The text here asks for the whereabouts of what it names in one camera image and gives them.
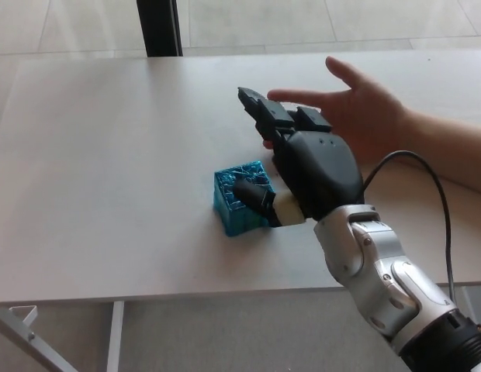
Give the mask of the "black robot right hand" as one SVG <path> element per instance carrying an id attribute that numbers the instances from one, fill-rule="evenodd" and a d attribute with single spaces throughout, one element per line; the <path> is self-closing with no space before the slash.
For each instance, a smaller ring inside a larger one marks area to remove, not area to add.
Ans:
<path id="1" fill-rule="evenodd" d="M 272 162 L 288 188 L 275 193 L 238 178 L 234 196 L 250 210 L 280 227 L 319 221 L 342 205 L 363 203 L 357 161 L 316 109 L 287 110 L 249 88 L 239 88 L 238 98 L 262 139 L 272 145 Z"/>

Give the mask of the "person's bare hand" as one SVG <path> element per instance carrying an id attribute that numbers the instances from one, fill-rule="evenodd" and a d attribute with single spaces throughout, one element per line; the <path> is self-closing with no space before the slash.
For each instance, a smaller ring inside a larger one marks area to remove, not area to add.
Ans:
<path id="1" fill-rule="evenodd" d="M 382 85 L 350 64 L 327 57 L 326 68 L 344 82 L 344 91 L 272 89 L 268 99 L 320 110 L 333 132 L 350 146 L 358 164 L 368 166 L 399 150 L 407 109 Z"/>

